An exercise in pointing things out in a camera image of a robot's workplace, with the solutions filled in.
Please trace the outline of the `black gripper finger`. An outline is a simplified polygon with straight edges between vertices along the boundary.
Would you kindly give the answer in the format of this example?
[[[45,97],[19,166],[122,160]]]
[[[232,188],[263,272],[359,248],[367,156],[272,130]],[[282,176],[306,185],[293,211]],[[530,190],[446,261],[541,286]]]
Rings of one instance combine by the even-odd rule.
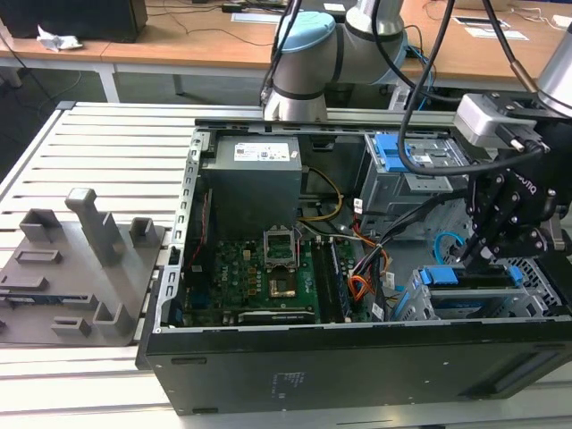
[[[485,260],[538,257],[549,250],[549,242],[538,227],[518,226],[499,216],[484,224],[479,246],[479,257]]]
[[[467,201],[472,221],[472,235],[461,254],[464,267],[483,267],[493,256],[493,249],[509,224],[519,203],[519,192],[511,171],[482,174],[471,179],[473,185]]]

